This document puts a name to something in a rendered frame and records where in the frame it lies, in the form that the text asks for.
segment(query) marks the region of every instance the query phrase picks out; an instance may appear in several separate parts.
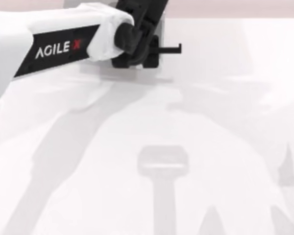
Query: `white robotic arm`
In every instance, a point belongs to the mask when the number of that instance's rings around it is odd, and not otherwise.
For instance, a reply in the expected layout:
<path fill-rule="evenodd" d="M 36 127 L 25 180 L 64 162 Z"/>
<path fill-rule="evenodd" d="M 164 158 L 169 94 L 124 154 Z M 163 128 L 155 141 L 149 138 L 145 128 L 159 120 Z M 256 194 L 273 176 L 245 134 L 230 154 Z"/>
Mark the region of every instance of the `white robotic arm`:
<path fill-rule="evenodd" d="M 70 62 L 107 60 L 123 50 L 114 35 L 133 17 L 101 3 L 38 12 L 0 12 L 0 97 L 11 80 Z"/>

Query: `red letter x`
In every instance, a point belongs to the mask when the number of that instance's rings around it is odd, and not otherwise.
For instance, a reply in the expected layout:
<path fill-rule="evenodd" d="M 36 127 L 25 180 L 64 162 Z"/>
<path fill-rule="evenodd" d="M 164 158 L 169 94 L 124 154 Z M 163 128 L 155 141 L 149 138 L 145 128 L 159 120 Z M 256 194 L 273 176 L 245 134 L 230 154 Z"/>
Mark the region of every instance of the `red letter x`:
<path fill-rule="evenodd" d="M 73 42 L 73 50 L 79 49 L 80 48 L 80 39 L 74 40 Z"/>

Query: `black bracket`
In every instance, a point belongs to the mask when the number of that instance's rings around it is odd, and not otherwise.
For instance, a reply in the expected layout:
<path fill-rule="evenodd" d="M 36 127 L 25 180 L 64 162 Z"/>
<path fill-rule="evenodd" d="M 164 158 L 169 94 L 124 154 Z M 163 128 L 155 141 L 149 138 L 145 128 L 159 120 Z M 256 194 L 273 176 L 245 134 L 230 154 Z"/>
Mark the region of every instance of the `black bracket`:
<path fill-rule="evenodd" d="M 159 47 L 155 35 L 168 0 L 119 0 L 116 8 L 132 15 L 135 25 L 123 23 L 115 34 L 115 45 L 124 53 L 112 59 L 115 68 L 129 68 L 143 64 L 144 68 L 157 68 L 159 54 L 181 54 L 179 47 Z"/>

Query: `white tabletop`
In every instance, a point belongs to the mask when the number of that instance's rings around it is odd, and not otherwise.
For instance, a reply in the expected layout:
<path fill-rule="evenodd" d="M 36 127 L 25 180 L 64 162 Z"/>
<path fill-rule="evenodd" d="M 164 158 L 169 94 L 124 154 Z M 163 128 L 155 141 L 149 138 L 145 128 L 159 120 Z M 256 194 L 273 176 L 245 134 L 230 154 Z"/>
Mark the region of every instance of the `white tabletop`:
<path fill-rule="evenodd" d="M 294 235 L 294 20 L 167 20 L 178 43 L 11 84 L 0 235 Z"/>

